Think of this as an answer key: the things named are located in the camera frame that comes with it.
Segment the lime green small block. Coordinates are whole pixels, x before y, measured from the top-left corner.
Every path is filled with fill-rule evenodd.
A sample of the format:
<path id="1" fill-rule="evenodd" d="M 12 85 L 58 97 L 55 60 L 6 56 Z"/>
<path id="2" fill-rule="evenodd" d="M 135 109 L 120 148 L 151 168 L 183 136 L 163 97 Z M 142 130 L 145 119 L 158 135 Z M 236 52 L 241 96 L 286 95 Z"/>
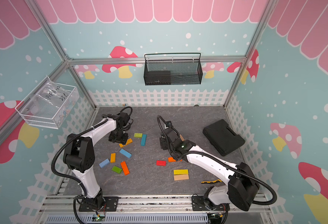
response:
<path id="1" fill-rule="evenodd" d="M 135 138 L 142 138 L 143 134 L 142 133 L 134 133 Z"/>

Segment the yellow-orange long block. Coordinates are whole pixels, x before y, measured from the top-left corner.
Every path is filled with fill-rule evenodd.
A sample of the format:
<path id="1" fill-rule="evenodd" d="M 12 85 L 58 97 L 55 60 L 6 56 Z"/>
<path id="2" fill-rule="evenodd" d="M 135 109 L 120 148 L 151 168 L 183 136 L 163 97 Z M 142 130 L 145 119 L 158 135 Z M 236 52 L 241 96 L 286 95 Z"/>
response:
<path id="1" fill-rule="evenodd" d="M 132 142 L 133 142 L 133 140 L 131 138 L 129 138 L 125 144 L 119 144 L 119 146 L 120 146 L 120 148 L 123 148 L 123 147 L 131 144 Z"/>

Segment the black box in basket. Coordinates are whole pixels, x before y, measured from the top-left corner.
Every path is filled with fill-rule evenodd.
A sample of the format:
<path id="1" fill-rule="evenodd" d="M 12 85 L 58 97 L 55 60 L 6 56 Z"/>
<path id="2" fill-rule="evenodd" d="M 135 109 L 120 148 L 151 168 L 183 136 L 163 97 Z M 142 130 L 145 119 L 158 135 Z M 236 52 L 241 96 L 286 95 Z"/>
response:
<path id="1" fill-rule="evenodd" d="M 170 71 L 145 71 L 145 85 L 171 85 Z"/>

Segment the small orange-yellow block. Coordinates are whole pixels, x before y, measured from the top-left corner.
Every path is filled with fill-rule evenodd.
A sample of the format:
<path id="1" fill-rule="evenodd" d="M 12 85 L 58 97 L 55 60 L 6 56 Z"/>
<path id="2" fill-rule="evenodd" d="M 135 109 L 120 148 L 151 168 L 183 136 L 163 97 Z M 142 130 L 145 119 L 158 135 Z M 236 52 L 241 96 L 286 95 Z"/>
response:
<path id="1" fill-rule="evenodd" d="M 115 163 L 115 162 L 116 162 L 116 153 L 112 153 L 112 154 L 110 155 L 110 162 L 111 162 L 111 163 Z"/>

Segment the red block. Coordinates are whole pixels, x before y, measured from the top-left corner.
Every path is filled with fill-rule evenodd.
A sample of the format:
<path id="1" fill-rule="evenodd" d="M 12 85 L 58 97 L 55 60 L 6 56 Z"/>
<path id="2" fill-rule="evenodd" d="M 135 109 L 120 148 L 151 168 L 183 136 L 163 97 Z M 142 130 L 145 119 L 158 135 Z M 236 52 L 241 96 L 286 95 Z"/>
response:
<path id="1" fill-rule="evenodd" d="M 157 160 L 156 165 L 157 166 L 166 166 L 166 161 Z"/>

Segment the clear plastic wall bin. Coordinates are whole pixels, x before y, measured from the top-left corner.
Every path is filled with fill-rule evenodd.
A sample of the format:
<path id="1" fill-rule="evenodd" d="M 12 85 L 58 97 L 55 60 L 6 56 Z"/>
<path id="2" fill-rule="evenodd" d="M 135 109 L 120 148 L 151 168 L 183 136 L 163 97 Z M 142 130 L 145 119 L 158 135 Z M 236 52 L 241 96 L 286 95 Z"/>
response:
<path id="1" fill-rule="evenodd" d="M 46 77 L 15 110 L 30 126 L 59 129 L 79 97 L 76 86 L 55 83 Z"/>

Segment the green circuit board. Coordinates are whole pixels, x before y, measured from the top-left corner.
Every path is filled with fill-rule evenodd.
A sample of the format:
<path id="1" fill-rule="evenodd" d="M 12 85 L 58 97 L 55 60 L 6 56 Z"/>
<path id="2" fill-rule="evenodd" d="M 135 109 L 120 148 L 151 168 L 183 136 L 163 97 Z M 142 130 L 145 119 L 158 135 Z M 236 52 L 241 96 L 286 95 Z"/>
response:
<path id="1" fill-rule="evenodd" d="M 105 215 L 94 215 L 92 218 L 93 222 L 102 222 L 105 221 L 106 216 Z"/>

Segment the blue long block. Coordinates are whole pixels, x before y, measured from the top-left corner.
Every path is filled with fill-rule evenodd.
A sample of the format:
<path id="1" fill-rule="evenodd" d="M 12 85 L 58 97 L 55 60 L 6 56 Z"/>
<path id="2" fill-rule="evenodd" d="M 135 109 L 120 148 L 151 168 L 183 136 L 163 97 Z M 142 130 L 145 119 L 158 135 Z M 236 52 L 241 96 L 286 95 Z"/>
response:
<path id="1" fill-rule="evenodd" d="M 125 149 L 121 149 L 120 150 L 120 154 L 124 155 L 127 158 L 131 158 L 132 157 L 132 154 L 129 153 L 128 151 L 126 151 Z"/>

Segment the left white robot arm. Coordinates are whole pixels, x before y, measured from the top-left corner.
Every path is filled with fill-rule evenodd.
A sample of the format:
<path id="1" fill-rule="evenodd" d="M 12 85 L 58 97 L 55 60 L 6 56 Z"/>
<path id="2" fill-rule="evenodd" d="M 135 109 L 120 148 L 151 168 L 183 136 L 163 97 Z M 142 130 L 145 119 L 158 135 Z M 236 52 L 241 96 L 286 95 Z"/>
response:
<path id="1" fill-rule="evenodd" d="M 79 134 L 70 134 L 66 143 L 54 155 L 51 163 L 52 173 L 70 178 L 81 187 L 82 195 L 76 197 L 75 202 L 81 200 L 81 204 L 94 211 L 105 206 L 102 189 L 96 181 L 93 170 L 94 146 L 106 135 L 109 135 L 109 141 L 112 143 L 126 144 L 128 140 L 126 131 L 131 127 L 129 121 L 132 112 L 132 107 L 127 106 L 117 114 L 103 115 L 98 124 Z M 63 154 L 63 163 L 73 172 L 74 176 L 56 170 L 56 162 L 61 154 Z"/>

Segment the yellow black pliers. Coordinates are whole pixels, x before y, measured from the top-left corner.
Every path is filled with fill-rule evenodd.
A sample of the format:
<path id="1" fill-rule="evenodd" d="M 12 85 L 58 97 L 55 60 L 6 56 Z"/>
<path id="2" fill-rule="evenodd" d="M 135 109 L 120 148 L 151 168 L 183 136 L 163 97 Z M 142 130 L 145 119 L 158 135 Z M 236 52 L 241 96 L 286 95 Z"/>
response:
<path id="1" fill-rule="evenodd" d="M 201 184 L 215 184 L 215 183 L 222 183 L 222 180 L 217 179 L 214 181 L 202 181 Z"/>

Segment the light blue block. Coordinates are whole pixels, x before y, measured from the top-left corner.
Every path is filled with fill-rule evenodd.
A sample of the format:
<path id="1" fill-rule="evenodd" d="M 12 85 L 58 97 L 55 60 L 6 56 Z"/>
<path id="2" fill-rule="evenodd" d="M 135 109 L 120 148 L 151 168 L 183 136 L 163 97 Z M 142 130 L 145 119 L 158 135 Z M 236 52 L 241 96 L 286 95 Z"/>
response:
<path id="1" fill-rule="evenodd" d="M 100 168 L 102 169 L 102 168 L 104 168 L 105 166 L 107 166 L 107 165 L 109 165 L 109 164 L 110 164 L 110 160 L 109 160 L 109 159 L 106 159 L 106 160 L 102 161 L 102 162 L 99 164 L 99 166 L 100 166 Z"/>

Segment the yellow-green flat block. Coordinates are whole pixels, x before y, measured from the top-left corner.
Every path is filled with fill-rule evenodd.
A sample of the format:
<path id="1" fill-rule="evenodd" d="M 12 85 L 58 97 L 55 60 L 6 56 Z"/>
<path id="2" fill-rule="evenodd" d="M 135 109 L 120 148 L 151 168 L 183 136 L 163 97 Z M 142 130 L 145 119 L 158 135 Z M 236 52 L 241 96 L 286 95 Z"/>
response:
<path id="1" fill-rule="evenodd" d="M 189 172 L 187 169 L 175 169 L 173 171 L 174 175 L 187 175 Z"/>

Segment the teal long block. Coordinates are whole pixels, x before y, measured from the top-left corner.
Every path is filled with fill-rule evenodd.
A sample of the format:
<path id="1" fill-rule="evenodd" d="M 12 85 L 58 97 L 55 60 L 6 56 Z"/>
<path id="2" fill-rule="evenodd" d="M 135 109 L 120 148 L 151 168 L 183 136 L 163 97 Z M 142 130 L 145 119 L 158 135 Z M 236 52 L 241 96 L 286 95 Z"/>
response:
<path id="1" fill-rule="evenodd" d="M 143 134 L 143 135 L 142 135 L 142 139 L 141 139 L 141 146 L 145 146 L 145 144 L 146 144 L 146 139 L 147 139 L 147 135 L 146 135 L 146 134 Z"/>

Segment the tan flat block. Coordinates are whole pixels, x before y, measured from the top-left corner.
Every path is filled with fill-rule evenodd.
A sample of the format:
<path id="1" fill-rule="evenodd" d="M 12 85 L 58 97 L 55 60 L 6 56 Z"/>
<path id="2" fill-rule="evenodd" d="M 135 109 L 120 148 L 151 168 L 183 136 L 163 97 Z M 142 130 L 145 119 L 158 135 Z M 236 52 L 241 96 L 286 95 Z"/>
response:
<path id="1" fill-rule="evenodd" d="M 183 174 L 183 175 L 174 175 L 174 181 L 181 181 L 181 180 L 188 180 L 189 175 Z"/>

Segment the orange long block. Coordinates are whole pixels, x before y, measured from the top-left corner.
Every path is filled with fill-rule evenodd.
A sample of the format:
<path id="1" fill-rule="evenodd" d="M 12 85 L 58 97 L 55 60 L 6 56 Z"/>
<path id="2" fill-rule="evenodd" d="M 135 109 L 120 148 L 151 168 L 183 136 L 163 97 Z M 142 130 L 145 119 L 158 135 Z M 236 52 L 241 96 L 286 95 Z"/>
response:
<path id="1" fill-rule="evenodd" d="M 120 164 L 121 164 L 124 175 L 128 175 L 130 173 L 130 171 L 129 171 L 126 161 L 122 161 Z"/>

